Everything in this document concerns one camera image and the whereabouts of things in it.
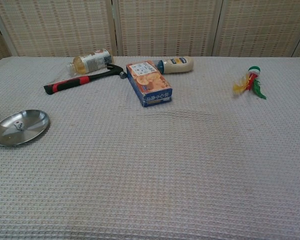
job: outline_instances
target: yellow toy part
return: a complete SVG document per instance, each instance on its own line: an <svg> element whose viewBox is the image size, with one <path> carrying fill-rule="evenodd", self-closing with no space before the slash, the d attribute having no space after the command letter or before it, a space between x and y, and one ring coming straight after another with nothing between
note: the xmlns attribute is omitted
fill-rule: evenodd
<svg viewBox="0 0 300 240"><path fill-rule="evenodd" d="M250 80L249 79L249 75L248 74L245 75L245 77L243 77L241 79L239 85L236 84L236 83L233 85L233 92L236 93L236 94L243 93L247 89L247 87L249 85L249 80Z"/></svg>

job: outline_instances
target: hammer head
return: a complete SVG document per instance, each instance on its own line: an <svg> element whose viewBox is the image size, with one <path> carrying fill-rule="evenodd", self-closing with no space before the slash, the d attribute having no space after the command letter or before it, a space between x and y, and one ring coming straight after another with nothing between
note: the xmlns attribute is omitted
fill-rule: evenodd
<svg viewBox="0 0 300 240"><path fill-rule="evenodd" d="M125 79L127 77L127 74L124 72L123 68L120 66L108 63L106 65L106 68L108 70L111 70L112 75L119 75L120 78L122 78L122 79Z"/></svg>

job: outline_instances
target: plastic bottle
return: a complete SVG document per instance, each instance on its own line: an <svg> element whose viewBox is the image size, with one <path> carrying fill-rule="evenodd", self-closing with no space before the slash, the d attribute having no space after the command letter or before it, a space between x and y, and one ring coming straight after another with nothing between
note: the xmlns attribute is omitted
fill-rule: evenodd
<svg viewBox="0 0 300 240"><path fill-rule="evenodd" d="M154 60L153 62L161 74L189 72L194 68L194 60L189 56Z"/></svg>
<svg viewBox="0 0 300 240"><path fill-rule="evenodd" d="M105 48L96 50L83 56L76 56L73 62L68 63L67 70L71 76L75 74L87 74L98 69L105 68L113 63L111 52Z"/></svg>

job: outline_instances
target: plate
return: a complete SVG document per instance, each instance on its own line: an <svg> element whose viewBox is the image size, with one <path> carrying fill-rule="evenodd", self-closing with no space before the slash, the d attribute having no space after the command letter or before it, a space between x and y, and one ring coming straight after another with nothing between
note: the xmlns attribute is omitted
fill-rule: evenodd
<svg viewBox="0 0 300 240"><path fill-rule="evenodd" d="M39 136L50 123L41 110L23 110L0 122L0 146L13 147Z"/></svg>

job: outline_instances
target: bottle label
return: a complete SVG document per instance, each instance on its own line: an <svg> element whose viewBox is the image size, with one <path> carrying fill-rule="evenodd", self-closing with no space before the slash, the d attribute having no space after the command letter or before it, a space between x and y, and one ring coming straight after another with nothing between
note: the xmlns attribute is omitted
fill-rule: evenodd
<svg viewBox="0 0 300 240"><path fill-rule="evenodd" d="M99 49L89 55L82 56L81 60L87 73L105 68L112 62L110 53L106 49Z"/></svg>
<svg viewBox="0 0 300 240"><path fill-rule="evenodd" d="M173 64L186 64L187 60L184 57L170 59Z"/></svg>

